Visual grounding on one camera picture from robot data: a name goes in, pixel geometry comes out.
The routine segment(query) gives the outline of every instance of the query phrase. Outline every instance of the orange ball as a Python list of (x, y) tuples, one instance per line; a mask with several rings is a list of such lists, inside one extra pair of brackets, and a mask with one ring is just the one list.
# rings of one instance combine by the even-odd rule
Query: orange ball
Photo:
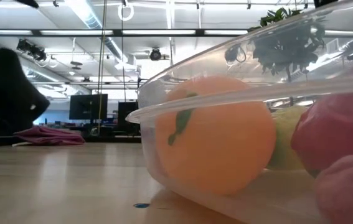
[[(247, 88), (235, 78), (196, 78), (176, 86), (167, 100)], [(196, 108), (156, 119), (156, 147), (168, 177), (214, 194), (234, 194), (247, 186), (269, 162), (275, 141), (275, 125), (263, 102)]]

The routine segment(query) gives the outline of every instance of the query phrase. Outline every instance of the table surface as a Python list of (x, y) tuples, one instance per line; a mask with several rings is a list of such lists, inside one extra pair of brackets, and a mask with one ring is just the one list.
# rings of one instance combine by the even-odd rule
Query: table surface
[(148, 174), (140, 144), (87, 143), (0, 147), (3, 223), (240, 222), (164, 189)]

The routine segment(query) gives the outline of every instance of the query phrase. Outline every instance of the clear plastic bowl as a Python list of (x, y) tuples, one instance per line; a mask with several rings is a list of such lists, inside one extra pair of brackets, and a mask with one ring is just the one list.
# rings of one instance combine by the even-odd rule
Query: clear plastic bowl
[[(310, 34), (320, 38), (312, 42)], [(298, 49), (299, 39), (314, 49)], [(353, 1), (294, 16), (188, 58), (146, 82), (138, 103), (127, 120), (141, 124), (148, 171), (176, 193), (250, 224), (353, 223)], [(263, 110), (292, 111), (293, 105), (311, 103), (303, 115), (281, 113), (276, 120), (273, 114), (272, 123)], [(177, 131), (173, 119), (183, 116)], [(262, 142), (272, 143), (271, 151)], [(297, 155), (302, 166), (288, 167), (284, 151)], [(278, 168), (263, 163), (276, 153)], [(242, 169), (236, 161), (251, 167)], [(244, 181), (235, 181), (239, 170)]]

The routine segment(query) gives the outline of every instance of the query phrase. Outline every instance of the pink ball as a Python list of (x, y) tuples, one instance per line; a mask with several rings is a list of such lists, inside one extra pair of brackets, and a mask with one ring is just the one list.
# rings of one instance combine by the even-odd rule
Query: pink ball
[(353, 224), (353, 156), (322, 171), (314, 187), (318, 207), (332, 224)]

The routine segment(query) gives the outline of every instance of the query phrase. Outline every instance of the green plant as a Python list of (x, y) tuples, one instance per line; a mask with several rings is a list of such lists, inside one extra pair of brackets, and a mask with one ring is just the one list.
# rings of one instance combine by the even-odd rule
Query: green plant
[[(287, 11), (283, 7), (275, 12), (268, 11), (267, 16), (261, 18), (260, 26), (252, 27), (248, 31), (274, 24), (300, 13), (301, 10), (289, 9)], [(269, 69), (272, 75), (276, 75), (285, 69), (288, 81), (291, 82), (291, 66), (293, 72), (297, 69), (307, 72), (306, 67), (318, 60), (314, 52), (319, 46), (324, 48), (322, 38), (325, 30), (321, 22), (323, 22), (322, 18), (306, 19), (288, 24), (283, 29), (270, 32), (266, 36), (257, 37), (254, 40), (253, 58), (258, 59), (263, 72)]]

